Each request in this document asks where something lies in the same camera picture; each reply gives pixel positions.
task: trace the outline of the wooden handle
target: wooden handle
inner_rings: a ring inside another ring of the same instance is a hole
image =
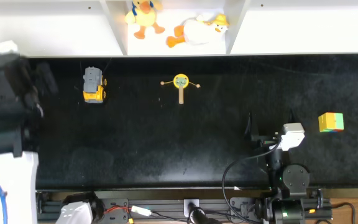
[[[183,96],[183,86],[179,86],[179,104],[185,103],[185,97]]]

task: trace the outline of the toy truck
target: toy truck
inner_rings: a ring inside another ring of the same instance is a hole
[[[103,103],[106,99],[107,80],[102,71],[95,67],[85,69],[84,100],[87,103]]]

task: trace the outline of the black table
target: black table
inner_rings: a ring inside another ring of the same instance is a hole
[[[358,187],[358,55],[47,61],[60,92],[44,99],[37,189],[219,187],[226,166],[253,153],[244,141],[249,112],[272,134],[290,109],[306,131],[291,160],[309,168],[311,186]],[[85,103],[85,68],[108,63],[108,102]],[[160,85],[178,73],[201,85],[185,89],[184,105],[173,85]],[[343,113],[345,131],[320,133],[325,112]],[[268,187],[256,160],[226,180]]]

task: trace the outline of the colorful block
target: colorful block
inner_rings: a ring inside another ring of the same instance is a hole
[[[318,117],[320,132],[338,132],[344,130],[343,114],[325,113]]]

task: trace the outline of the duck's orange beak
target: duck's orange beak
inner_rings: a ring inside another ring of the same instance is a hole
[[[140,7],[140,10],[142,10],[142,12],[144,14],[148,14],[152,10],[152,7],[150,6],[149,1],[144,1],[142,4],[140,4],[139,7]]]

